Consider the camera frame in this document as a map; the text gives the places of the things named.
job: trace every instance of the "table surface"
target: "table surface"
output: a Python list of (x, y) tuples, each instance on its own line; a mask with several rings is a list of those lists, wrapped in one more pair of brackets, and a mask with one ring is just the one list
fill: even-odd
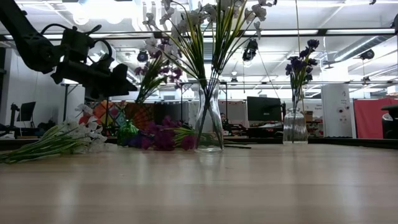
[(398, 151), (119, 148), (0, 165), (0, 223), (398, 223)]

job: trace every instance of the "computer monitor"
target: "computer monitor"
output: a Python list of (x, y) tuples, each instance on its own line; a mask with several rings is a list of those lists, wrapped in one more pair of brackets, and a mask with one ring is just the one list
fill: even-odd
[(19, 109), (17, 121), (31, 121), (36, 102), (23, 103)]
[(248, 96), (249, 121), (282, 121), (279, 98)]

